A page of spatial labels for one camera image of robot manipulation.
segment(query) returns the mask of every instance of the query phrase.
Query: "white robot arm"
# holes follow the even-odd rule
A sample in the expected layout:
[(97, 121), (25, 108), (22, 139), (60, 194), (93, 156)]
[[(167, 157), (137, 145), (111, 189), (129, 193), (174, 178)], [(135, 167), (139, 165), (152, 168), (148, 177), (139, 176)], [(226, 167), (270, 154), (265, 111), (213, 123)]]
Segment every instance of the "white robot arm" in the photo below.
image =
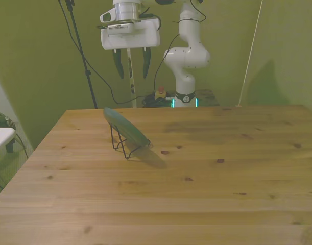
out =
[[(210, 53), (200, 39), (202, 15), (200, 6), (203, 0), (176, 0), (183, 4), (179, 36), (188, 43), (187, 48), (174, 47), (165, 58), (166, 65), (176, 78), (176, 107), (192, 107), (196, 104), (195, 78), (185, 68), (206, 67), (210, 62)], [(141, 4), (171, 4), (174, 0), (114, 0), (114, 8), (101, 16), (101, 22), (108, 25), (102, 29), (102, 45), (105, 49), (121, 49), (160, 45), (159, 20), (140, 19)]]

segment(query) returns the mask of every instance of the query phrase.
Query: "wall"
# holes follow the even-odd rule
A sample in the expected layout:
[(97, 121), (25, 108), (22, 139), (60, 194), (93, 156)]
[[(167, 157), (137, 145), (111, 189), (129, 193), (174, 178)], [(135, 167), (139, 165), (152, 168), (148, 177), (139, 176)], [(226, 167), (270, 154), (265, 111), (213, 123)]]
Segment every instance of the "wall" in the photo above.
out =
[(264, 0), (243, 105), (312, 109), (312, 0)]
[[(15, 122), (16, 133), (23, 140), (24, 145), (26, 146), (27, 153), (28, 155), (30, 155), (33, 152), (33, 149), (1, 86), (0, 86), (0, 112), (7, 115)], [(13, 153), (7, 153), (5, 148), (0, 149), (0, 184), (2, 186), (4, 186), (6, 183), (10, 181), (10, 179), (14, 176), (14, 174), (22, 167), (22, 165), (27, 160), (23, 147), (18, 142), (14, 143), (13, 147), (14, 147)]]
[[(111, 0), (76, 1), (75, 16), (91, 64), (115, 90), (119, 101), (130, 99), (126, 78), (120, 80), (111, 51), (100, 44), (100, 14), (108, 11)], [(202, 25), (202, 39), (212, 54), (209, 68), (193, 71), (197, 88), (213, 89), (222, 105), (235, 105), (244, 78), (260, 0), (211, 0), (203, 3), (208, 19)], [(142, 78), (142, 53), (133, 52), (138, 95), (153, 88), (155, 73), (165, 49), (178, 33), (180, 7), (155, 6), (151, 12), (163, 20), (162, 45), (153, 49), (149, 76)], [(183, 45), (177, 41), (175, 46)], [(92, 76), (98, 105), (114, 108), (109, 89)], [(175, 80), (164, 66), (158, 84), (175, 89)], [(80, 54), (71, 43), (58, 3), (54, 1), (0, 1), (0, 82), (15, 113), (34, 147), (67, 109), (92, 108)]]

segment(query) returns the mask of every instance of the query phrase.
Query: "black wire stand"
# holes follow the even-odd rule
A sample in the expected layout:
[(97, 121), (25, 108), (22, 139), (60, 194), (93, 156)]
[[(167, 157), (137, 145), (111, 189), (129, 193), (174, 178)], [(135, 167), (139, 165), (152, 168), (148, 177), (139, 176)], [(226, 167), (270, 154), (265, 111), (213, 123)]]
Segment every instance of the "black wire stand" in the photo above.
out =
[[(126, 160), (129, 160), (129, 159), (131, 158), (132, 154), (133, 154), (134, 152), (136, 152), (138, 149), (142, 148), (142, 147), (141, 147), (141, 146), (137, 147), (136, 149), (132, 150), (132, 151), (129, 153), (129, 155), (127, 155), (127, 153), (125, 152), (125, 149), (124, 149), (124, 142), (127, 141), (127, 139), (122, 140), (122, 136), (121, 136), (121, 133), (120, 133), (119, 130), (118, 130), (118, 127), (113, 126), (113, 125), (111, 125), (111, 124), (109, 124), (109, 125), (110, 125), (110, 133), (111, 133), (111, 142), (112, 142), (112, 144), (113, 144), (114, 150), (118, 150), (119, 148), (122, 147), (123, 153), (124, 153), (124, 157), (126, 158)], [(115, 129), (115, 130), (117, 131), (118, 137), (119, 137), (119, 143), (118, 143), (118, 145), (117, 145), (116, 147), (115, 147), (115, 145), (114, 145), (113, 129)]]

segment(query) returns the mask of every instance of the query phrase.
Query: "plate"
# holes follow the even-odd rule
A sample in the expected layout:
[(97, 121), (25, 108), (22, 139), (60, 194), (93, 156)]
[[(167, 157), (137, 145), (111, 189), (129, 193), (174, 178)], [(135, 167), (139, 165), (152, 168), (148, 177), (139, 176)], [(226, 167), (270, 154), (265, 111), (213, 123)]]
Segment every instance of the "plate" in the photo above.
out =
[(106, 107), (104, 109), (104, 117), (116, 131), (131, 143), (140, 147), (150, 144), (145, 135), (118, 112)]

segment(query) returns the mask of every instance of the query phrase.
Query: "small table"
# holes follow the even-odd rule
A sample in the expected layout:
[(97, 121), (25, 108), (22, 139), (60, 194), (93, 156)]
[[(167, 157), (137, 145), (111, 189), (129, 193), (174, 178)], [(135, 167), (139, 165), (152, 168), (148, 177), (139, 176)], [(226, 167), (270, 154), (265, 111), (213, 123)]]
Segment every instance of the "small table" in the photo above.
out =
[(15, 130), (12, 128), (0, 128), (0, 148), (6, 146), (15, 135)]
[(312, 245), (310, 111), (117, 111), (153, 147), (127, 161), (102, 110), (67, 111), (0, 194), (0, 245)]

